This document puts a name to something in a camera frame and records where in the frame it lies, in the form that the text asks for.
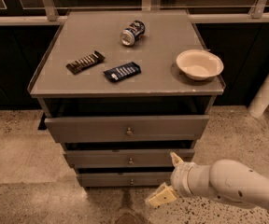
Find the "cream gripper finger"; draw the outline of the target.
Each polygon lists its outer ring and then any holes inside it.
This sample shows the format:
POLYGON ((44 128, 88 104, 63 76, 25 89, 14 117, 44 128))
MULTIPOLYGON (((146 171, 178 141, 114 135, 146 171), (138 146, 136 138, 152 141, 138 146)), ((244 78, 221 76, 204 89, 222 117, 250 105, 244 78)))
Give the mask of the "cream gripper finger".
POLYGON ((183 160, 175 152, 171 152, 170 157, 172 160, 172 164, 175 168, 177 168, 180 164, 183 163, 183 160))
POLYGON ((153 193, 145 200, 146 205, 157 208, 162 204, 174 202, 178 198, 177 192, 172 186, 163 182, 153 193))

